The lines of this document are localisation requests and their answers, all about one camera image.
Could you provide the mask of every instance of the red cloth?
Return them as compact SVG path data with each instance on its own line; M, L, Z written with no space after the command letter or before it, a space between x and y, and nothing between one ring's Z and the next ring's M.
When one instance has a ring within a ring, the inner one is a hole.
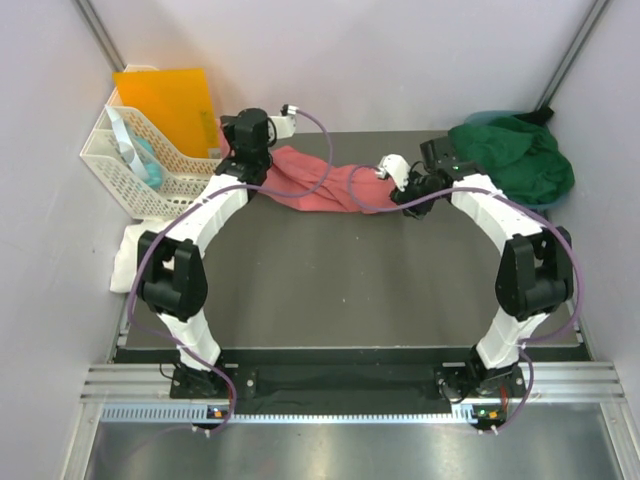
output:
M223 156L229 154L229 145L219 131ZM265 187L278 192L302 193L315 185L327 169L324 160L298 152L293 147L282 147L271 152L273 165L267 172ZM347 190L347 179L355 165L331 167L329 176L315 192L300 198L286 198L263 193L276 202L305 212L362 212ZM394 207L389 195L394 188L393 180L380 180L371 169L360 169L353 176L353 193L366 205Z

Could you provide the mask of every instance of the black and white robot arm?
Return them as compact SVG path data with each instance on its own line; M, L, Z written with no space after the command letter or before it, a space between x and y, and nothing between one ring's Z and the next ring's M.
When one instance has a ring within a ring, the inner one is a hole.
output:
M187 368L209 370L186 348L208 365L215 365L220 356L220 346L211 335L203 311L208 286L202 255L227 220L248 203L253 192L236 188L213 199L208 197L231 186L262 185L272 163L269 147L277 139L295 133L296 110L285 105L281 115L269 117L263 110L251 108L235 117L222 118L230 155L194 201L194 205L200 206L168 232L144 270L136 293L180 342L180 361ZM140 238L138 263L156 235L145 232Z
M492 192L454 192L449 198L489 236L502 255L495 283L500 306L489 331L472 348L466 362L466 381L471 388L489 391L511 375L522 343L573 295L571 261L544 226L492 198L504 194L477 164L460 161L446 137L422 144L421 150L423 161L413 167L399 155L384 157L378 166L378 176L391 177L396 184L391 194L395 203L401 205L452 187ZM416 166L421 166L424 173L418 172ZM422 203L403 212L422 218L433 203ZM559 230L570 243L567 231Z

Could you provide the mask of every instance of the shiny metallic floor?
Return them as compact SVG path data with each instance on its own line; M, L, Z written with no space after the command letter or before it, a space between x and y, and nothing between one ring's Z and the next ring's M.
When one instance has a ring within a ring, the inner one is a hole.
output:
M102 424L87 480L616 480L598 405L529 405L498 437L465 425L232 425L210 440Z
M443 134L334 134L335 161L377 164L398 153L413 162L421 142ZM289 143L326 158L322 135ZM417 221L401 213L301 213L258 195L207 250L205 312L223 348L470 346L497 310L499 261L488 237L446 201ZM136 315L163 328L145 305ZM563 307L536 334L567 318ZM173 345L132 329L127 347Z

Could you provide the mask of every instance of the white plastic basket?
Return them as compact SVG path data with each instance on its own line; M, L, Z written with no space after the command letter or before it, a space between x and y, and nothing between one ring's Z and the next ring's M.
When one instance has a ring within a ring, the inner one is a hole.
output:
M129 67L127 70L153 68ZM136 150L143 163L160 165L164 178L162 186L153 190L131 171L118 151L111 122L104 109L80 157L134 219L177 217L204 190L220 160L183 155L139 110L121 106L115 90L107 104L120 113L136 135L149 141L157 161L144 148Z

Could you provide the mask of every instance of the yellow folder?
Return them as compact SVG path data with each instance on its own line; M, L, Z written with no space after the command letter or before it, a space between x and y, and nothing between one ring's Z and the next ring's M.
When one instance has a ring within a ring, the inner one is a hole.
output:
M140 110L182 153L198 158L219 154L203 69L114 73L113 81L122 104Z

